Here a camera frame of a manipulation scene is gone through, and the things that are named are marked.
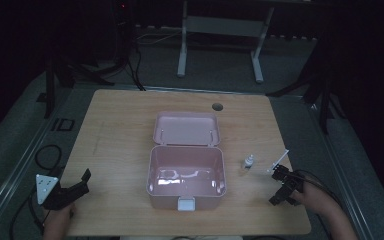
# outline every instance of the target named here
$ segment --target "small bottle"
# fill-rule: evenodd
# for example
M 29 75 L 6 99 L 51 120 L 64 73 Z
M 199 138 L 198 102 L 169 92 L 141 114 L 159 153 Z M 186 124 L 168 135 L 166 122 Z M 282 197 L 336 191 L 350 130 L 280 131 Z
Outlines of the small bottle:
M 245 158 L 244 162 L 242 163 L 242 169 L 248 171 L 252 164 L 254 163 L 254 155 L 249 155 L 247 158 Z

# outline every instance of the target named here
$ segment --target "open lid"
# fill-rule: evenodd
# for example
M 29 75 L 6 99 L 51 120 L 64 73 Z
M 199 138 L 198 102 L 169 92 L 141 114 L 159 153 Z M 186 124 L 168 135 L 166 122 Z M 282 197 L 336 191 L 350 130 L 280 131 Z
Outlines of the open lid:
M 217 117 L 213 113 L 160 112 L 154 141 L 161 145 L 216 146 L 220 143 Z

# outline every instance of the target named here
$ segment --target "white metal stand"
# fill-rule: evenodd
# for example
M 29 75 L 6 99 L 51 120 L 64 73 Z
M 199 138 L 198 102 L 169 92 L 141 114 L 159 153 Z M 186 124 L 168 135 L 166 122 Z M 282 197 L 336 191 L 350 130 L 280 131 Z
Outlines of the white metal stand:
M 266 20 L 263 21 L 249 21 L 249 20 L 234 20 L 224 18 L 211 18 L 188 16 L 187 12 L 188 1 L 183 1 L 183 20 L 182 20 L 182 46 L 180 49 L 179 66 L 177 69 L 177 76 L 184 77 L 186 70 L 186 57 L 187 45 L 186 34 L 187 32 L 201 32 L 213 33 L 235 36 L 258 37 L 258 45 L 254 51 L 251 52 L 252 66 L 254 68 L 255 80 L 258 83 L 263 82 L 263 74 L 259 56 L 261 48 L 263 47 L 264 39 L 266 38 L 267 29 L 273 15 L 274 8 L 270 8 Z

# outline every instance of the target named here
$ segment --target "dark floor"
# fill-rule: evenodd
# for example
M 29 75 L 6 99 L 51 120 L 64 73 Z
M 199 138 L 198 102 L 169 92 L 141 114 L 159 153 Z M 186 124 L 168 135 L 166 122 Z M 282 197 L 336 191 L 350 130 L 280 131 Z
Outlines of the dark floor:
M 166 34 L 178 32 L 165 31 Z M 267 40 L 260 56 L 265 81 L 257 84 L 249 51 L 243 47 L 201 46 L 191 42 L 186 76 L 178 78 L 178 36 L 153 43 L 155 40 L 158 39 L 140 39 L 139 77 L 148 90 L 252 94 L 265 94 L 293 83 L 315 44 L 303 40 Z M 131 60 L 136 66 L 138 55 L 132 53 Z M 109 74 L 106 79 L 116 83 L 110 88 L 137 90 L 129 71 Z M 44 91 L 44 82 L 44 75 L 32 81 L 0 124 L 0 239 L 8 238 L 11 219 L 34 185 L 34 175 L 44 172 L 34 163 L 34 154 L 42 146 L 57 144 L 63 152 L 62 163 L 67 161 L 93 92 L 103 87 L 79 79 L 74 89 L 57 88 L 57 108 L 50 119 L 44 120 L 44 104 L 36 102 Z M 303 87 L 287 96 L 270 99 L 293 167 L 316 173 L 341 197 L 361 239 L 384 239 L 384 191 L 364 148 L 350 123 L 334 110 L 333 118 L 328 120 L 329 135 L 323 134 L 317 123 L 318 110 L 300 99 L 305 90 Z M 56 118 L 74 119 L 74 129 L 51 131 Z M 57 153 L 49 150 L 48 156 L 45 161 L 54 161 Z M 309 218 L 310 234 L 282 237 L 328 239 L 316 216 L 309 212 Z M 27 208 L 22 209 L 16 220 L 14 235 L 19 239 L 40 237 Z

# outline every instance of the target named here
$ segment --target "dark background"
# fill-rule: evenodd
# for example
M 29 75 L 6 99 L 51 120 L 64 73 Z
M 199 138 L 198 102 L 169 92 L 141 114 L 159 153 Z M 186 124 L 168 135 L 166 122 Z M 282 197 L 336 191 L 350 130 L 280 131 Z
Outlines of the dark background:
M 131 8 L 132 21 L 143 28 L 179 27 L 180 2 L 138 0 Z M 199 14 L 233 18 L 258 19 L 267 7 L 255 5 L 258 1 L 246 5 L 238 3 L 243 1 L 224 1 L 228 4 L 216 7 L 220 1 L 211 1 L 204 3 L 206 11 L 202 11 L 202 1 L 190 2 L 192 11 Z M 317 1 L 322 5 L 316 7 L 278 2 L 269 34 L 319 39 L 321 47 L 307 67 L 319 71 L 329 65 L 335 72 L 332 91 L 384 186 L 384 1 L 346 1 L 346 5 L 339 2 L 340 7 L 323 5 L 332 1 Z M 232 6 L 235 13 L 227 10 Z M 0 121 L 30 81 L 44 71 L 52 53 L 50 46 L 58 46 L 78 61 L 94 62 L 97 56 L 91 49 L 102 44 L 85 37 L 96 24 L 87 19 L 75 0 L 0 1 Z

